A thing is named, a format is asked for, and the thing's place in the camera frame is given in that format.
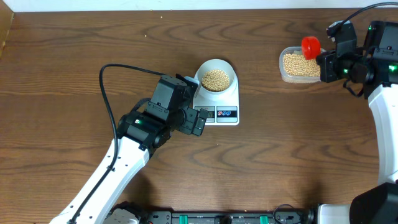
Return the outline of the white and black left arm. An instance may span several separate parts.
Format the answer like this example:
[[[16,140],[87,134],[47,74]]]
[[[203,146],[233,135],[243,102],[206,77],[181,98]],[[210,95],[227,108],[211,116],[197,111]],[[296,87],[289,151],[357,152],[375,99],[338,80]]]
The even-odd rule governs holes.
[[[87,183],[52,223],[103,223],[131,179],[147,164],[172,131],[201,136],[208,113],[190,104],[200,82],[162,75],[145,109],[122,116],[115,138]]]

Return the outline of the red plastic measuring scoop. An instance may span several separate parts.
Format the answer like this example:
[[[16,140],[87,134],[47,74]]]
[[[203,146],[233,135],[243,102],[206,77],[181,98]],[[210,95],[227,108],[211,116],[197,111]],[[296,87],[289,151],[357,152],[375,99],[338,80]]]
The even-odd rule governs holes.
[[[321,54],[320,41],[315,36],[308,36],[302,39],[302,54],[306,60],[315,59]]]

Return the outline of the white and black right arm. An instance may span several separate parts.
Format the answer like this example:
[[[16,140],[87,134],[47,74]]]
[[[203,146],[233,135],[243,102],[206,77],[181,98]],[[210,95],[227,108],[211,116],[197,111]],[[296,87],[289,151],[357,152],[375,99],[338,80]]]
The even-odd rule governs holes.
[[[397,24],[372,21],[363,46],[354,26],[338,21],[326,33],[335,49],[316,57],[325,83],[360,83],[372,112],[379,151],[377,187],[356,196],[349,205],[320,205],[317,223],[397,223]]]

